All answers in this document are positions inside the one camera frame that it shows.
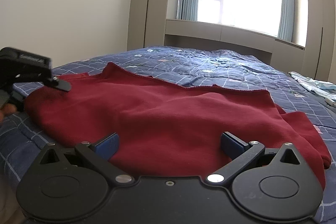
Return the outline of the person's hand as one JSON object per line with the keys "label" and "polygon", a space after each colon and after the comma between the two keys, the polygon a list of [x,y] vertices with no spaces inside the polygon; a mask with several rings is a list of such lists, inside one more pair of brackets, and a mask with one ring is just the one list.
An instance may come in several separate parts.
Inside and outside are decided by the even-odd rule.
{"label": "person's hand", "polygon": [[17,111],[17,108],[12,104],[5,104],[0,109],[0,121],[3,121],[9,115],[14,114]]}

